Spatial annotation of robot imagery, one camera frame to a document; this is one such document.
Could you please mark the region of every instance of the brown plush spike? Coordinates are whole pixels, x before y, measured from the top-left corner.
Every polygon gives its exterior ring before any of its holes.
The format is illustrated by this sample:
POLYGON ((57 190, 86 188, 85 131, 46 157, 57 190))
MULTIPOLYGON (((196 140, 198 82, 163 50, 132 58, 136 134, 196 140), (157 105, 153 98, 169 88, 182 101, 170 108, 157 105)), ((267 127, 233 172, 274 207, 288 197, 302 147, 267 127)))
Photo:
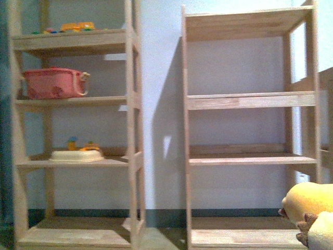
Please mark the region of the brown plush spike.
POLYGON ((309 247, 308 245, 308 232, 313 225, 313 223, 318 218, 317 215, 314 215, 310 212, 305 213, 304 220, 297 222, 297 227, 301 230, 300 233, 296 235, 298 241, 300 241, 304 246, 309 247))

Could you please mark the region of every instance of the empty shelf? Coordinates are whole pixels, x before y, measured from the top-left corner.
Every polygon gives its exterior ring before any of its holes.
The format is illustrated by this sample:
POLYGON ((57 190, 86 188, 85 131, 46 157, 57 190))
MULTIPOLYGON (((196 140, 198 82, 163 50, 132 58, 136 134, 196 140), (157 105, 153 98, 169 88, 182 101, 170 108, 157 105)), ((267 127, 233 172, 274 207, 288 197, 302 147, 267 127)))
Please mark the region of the empty shelf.
POLYGON ((16 100, 16 105, 26 107, 83 107, 126 105, 126 96, 79 97, 48 100, 16 100))
POLYGON ((14 50, 39 58, 104 55, 125 52, 125 30, 21 35, 12 38, 14 50))
POLYGON ((313 91, 225 95, 189 95, 188 109, 232 109, 314 106, 313 91))
POLYGON ((29 229, 17 244, 20 249, 130 248, 130 218, 45 219, 29 229))
POLYGON ((278 217, 192 218, 192 246, 227 249, 307 249, 299 230, 278 217))
POLYGON ((316 159, 291 153, 190 155, 190 166, 315 164, 316 159))
POLYGON ((282 36, 297 27, 312 9, 302 6, 240 14, 189 14, 185 16, 187 40, 282 36))

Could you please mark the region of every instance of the plastic basket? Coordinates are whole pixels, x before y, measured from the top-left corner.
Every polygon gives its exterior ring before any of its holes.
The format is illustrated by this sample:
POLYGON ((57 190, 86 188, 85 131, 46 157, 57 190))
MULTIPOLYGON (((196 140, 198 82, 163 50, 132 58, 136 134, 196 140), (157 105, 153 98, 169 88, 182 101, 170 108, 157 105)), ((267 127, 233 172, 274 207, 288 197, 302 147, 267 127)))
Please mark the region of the plastic basket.
POLYGON ((82 97, 88 93, 85 81, 89 74, 73 69, 49 68, 23 73, 30 99, 82 97))

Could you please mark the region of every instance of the white bowl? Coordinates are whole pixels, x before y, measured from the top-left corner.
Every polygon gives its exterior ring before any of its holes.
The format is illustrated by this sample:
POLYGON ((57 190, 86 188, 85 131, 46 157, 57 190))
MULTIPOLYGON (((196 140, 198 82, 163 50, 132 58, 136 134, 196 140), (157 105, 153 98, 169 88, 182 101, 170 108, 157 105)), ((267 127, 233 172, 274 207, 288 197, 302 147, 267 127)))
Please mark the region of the white bowl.
POLYGON ((97 150, 90 151, 53 151, 50 161, 63 163, 90 163, 103 160, 104 157, 97 150))

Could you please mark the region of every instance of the stuffed toy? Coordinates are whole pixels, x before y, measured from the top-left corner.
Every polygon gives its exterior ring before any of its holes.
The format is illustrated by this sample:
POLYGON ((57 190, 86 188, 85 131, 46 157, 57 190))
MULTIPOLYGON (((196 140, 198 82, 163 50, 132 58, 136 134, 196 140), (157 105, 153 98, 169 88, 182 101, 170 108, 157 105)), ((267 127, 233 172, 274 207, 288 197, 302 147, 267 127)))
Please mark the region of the stuffed toy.
POLYGON ((296 238, 310 250, 333 249, 333 184, 295 185, 279 213, 298 226, 296 238))

